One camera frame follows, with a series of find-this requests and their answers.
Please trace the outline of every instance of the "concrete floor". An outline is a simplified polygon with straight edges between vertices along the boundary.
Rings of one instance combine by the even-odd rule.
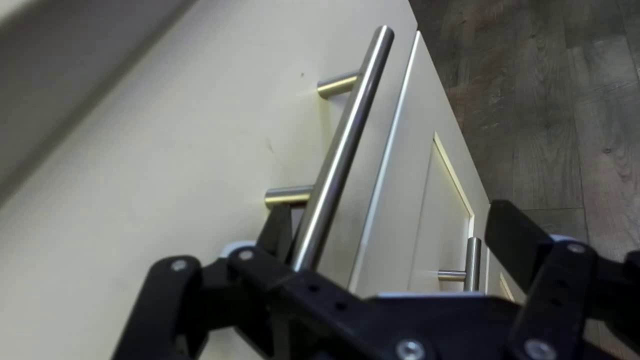
[[[482,182],[601,255],[640,248],[640,0],[413,0]],[[638,357],[601,324],[587,335]]]

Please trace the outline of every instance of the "metal handle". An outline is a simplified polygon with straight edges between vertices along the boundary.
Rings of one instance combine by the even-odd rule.
[[[319,262],[391,41],[393,29],[379,26],[356,75],[357,79],[319,168],[314,192],[307,198],[296,233],[293,270],[315,268]]]
[[[463,281],[466,291],[480,291],[480,262],[482,262],[482,240],[470,238],[466,241],[463,270],[439,270],[439,281]]]

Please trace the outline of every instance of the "drawer handle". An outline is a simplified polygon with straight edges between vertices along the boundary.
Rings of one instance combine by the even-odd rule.
[[[466,270],[439,270],[439,281],[463,281],[466,291],[480,291],[480,259],[482,259],[482,240],[470,238],[466,241]]]
[[[354,89],[341,112],[341,119],[336,127],[314,190],[307,196],[306,209],[296,233],[291,257],[293,270],[315,268],[319,262],[325,233],[333,219],[338,207],[336,204],[340,202],[344,182],[352,168],[391,41],[393,29],[387,26],[379,26],[369,41],[357,75],[354,75]]]

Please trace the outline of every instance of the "stainless steel bar handle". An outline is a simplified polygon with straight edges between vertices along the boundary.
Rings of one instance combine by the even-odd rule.
[[[482,274],[482,240],[470,238],[466,241],[466,262],[463,270],[439,270],[439,281],[463,281],[466,291],[480,291],[480,274]]]
[[[293,270],[315,268],[384,71],[393,29],[379,26],[336,127],[296,233]]]

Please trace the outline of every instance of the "cabinet door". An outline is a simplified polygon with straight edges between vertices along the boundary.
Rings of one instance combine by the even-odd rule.
[[[202,0],[2,206],[0,357],[107,357],[153,259],[208,264],[256,238],[263,192],[315,179],[344,109],[315,83],[356,70],[379,23],[395,39],[336,214],[341,257],[321,268],[347,277],[416,29],[407,2]]]
[[[466,241],[483,236],[488,204],[418,31],[352,288],[360,293],[462,289],[439,281],[438,272],[463,270]],[[482,289],[488,289],[495,280],[488,276],[488,249],[482,259]]]

